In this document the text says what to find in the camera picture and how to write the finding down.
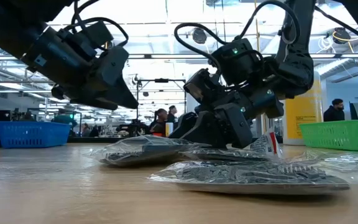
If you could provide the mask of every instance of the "man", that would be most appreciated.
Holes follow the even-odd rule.
[[[175,122],[175,114],[177,112],[178,111],[177,111],[176,106],[170,106],[169,107],[168,118],[167,118],[168,123],[174,123]]]
[[[345,113],[343,112],[343,100],[333,100],[333,105],[324,112],[324,122],[327,121],[344,121]]]

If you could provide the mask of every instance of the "green basket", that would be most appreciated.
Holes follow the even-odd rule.
[[[358,120],[301,124],[309,147],[358,151]]]

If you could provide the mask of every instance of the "blue plastic basket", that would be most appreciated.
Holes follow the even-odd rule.
[[[0,121],[1,146],[4,148],[40,148],[67,143],[69,124],[31,121]]]

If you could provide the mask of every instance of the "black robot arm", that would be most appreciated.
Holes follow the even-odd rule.
[[[23,1],[0,0],[0,48],[19,58],[32,72],[40,72],[56,83],[52,95],[58,99],[67,96],[71,103],[115,110],[117,106],[136,109],[138,102],[122,78],[122,69],[128,59],[123,48],[127,40],[110,49],[101,45],[113,40],[104,22],[117,26],[128,39],[125,31],[114,21],[91,18],[59,30],[48,27],[65,7],[74,0]],[[84,5],[89,6],[95,0]],[[79,11],[85,7],[76,6]],[[96,22],[85,27],[86,23]],[[69,32],[81,26],[81,32]],[[97,57],[95,49],[103,52]]]
[[[340,0],[358,23],[358,1]],[[263,58],[242,38],[257,11],[266,4],[274,4],[286,11],[281,41],[275,57]],[[170,138],[184,138],[216,147],[243,148],[252,141],[249,125],[256,116],[265,113],[269,118],[283,116],[279,100],[294,98],[313,86],[313,59],[309,54],[309,40],[316,0],[264,1],[259,4],[243,32],[232,42],[224,42],[201,24],[180,24],[175,29],[177,40],[190,50],[204,55],[217,68],[196,72],[185,84],[185,90],[200,103],[196,113],[184,114]],[[358,31],[322,12],[324,16],[353,31]],[[204,29],[223,44],[211,55],[180,40],[178,29],[195,26]],[[218,82],[222,76],[229,85]]]

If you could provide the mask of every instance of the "clear plastic bag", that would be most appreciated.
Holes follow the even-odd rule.
[[[195,149],[182,152],[182,154],[191,160],[204,161],[270,161],[276,159],[264,152],[256,152],[243,149]]]
[[[351,184],[358,184],[358,152],[307,150],[302,156],[291,159],[291,162],[295,161],[307,163]]]
[[[176,183],[186,190],[228,194],[331,194],[349,184],[325,171],[302,163],[177,162],[150,176],[150,180]]]
[[[137,136],[123,139],[103,149],[91,151],[90,157],[104,164],[127,167],[170,162],[181,155],[179,152],[197,149],[204,144],[184,139],[170,139],[158,136]]]

